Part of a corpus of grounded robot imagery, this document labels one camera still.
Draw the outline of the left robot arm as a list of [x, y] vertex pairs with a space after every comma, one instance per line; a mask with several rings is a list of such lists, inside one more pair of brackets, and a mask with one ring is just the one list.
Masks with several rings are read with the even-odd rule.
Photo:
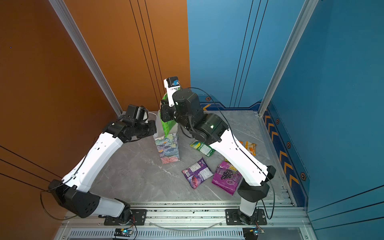
[[128, 203], [92, 194], [90, 188], [123, 144], [153, 136], [156, 131], [156, 122], [149, 120], [149, 111], [145, 107], [128, 106], [124, 115], [102, 130], [87, 154], [67, 175], [51, 181], [48, 192], [61, 207], [80, 218], [101, 216], [127, 223], [132, 215]]

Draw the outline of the magenta grape candy bag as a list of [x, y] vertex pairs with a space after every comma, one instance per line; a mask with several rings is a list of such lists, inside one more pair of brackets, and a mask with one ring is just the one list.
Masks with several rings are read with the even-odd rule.
[[242, 178], [240, 172], [229, 161], [223, 161], [217, 167], [212, 183], [233, 196]]

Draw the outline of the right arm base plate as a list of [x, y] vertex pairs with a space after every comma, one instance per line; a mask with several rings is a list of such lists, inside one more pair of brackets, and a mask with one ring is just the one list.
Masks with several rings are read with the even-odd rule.
[[247, 225], [247, 226], [265, 226], [267, 225], [267, 216], [262, 209], [256, 209], [252, 216], [247, 216], [239, 209], [226, 209], [226, 223], [229, 226]]

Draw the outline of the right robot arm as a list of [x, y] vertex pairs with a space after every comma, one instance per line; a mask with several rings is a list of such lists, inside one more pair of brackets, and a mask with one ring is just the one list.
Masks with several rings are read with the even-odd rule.
[[176, 121], [190, 137], [213, 148], [240, 172], [243, 181], [238, 188], [239, 214], [251, 218], [257, 202], [268, 195], [268, 182], [275, 176], [275, 167], [259, 162], [237, 140], [223, 114], [205, 113], [196, 93], [180, 87], [167, 88], [166, 92], [167, 99], [161, 101], [162, 121]]

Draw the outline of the floral white paper bag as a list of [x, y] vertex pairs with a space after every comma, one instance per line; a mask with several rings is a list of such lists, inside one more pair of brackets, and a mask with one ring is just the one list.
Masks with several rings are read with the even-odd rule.
[[153, 135], [157, 150], [163, 164], [178, 162], [179, 154], [179, 134], [178, 124], [175, 121], [163, 123], [160, 111], [150, 112], [149, 120], [154, 120], [157, 132]]

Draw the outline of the large green chips bag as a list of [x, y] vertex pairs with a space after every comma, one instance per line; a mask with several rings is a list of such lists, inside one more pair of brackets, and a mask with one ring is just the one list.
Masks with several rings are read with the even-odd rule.
[[160, 117], [165, 136], [167, 136], [171, 129], [175, 126], [175, 107], [169, 104], [168, 94], [165, 94], [161, 100]]

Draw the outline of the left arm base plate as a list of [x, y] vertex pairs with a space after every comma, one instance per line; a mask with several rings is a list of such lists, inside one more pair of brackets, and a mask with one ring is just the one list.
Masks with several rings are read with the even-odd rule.
[[144, 226], [147, 218], [146, 209], [131, 209], [123, 213], [122, 217], [105, 217], [104, 226]]

